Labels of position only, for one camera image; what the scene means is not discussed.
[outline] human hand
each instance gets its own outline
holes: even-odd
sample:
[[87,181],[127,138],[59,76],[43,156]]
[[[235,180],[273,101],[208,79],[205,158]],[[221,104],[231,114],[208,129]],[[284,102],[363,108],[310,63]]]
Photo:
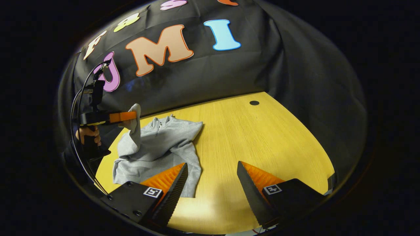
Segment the human hand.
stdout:
[[[99,129],[97,126],[95,126],[95,131],[90,130],[89,128],[80,128],[80,137],[81,137],[81,144],[84,145],[84,136],[95,136],[94,141],[98,146],[102,145],[101,143],[101,136],[99,136]],[[79,139],[79,132],[76,131],[76,138]]]

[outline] wooden table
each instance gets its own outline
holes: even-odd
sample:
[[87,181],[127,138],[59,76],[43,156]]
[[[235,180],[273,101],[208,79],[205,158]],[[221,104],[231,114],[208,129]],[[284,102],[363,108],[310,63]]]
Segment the wooden table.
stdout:
[[[250,101],[259,101],[251,105]],[[174,114],[178,119],[203,121],[194,140],[202,167],[195,198],[180,198],[168,227],[206,234],[226,234],[259,226],[236,175],[244,161],[273,175],[298,178],[321,194],[334,173],[330,159],[315,137],[285,107],[265,92],[205,102],[140,120],[141,127],[154,117]],[[124,129],[103,158],[96,177],[106,191],[113,184],[113,162]]]

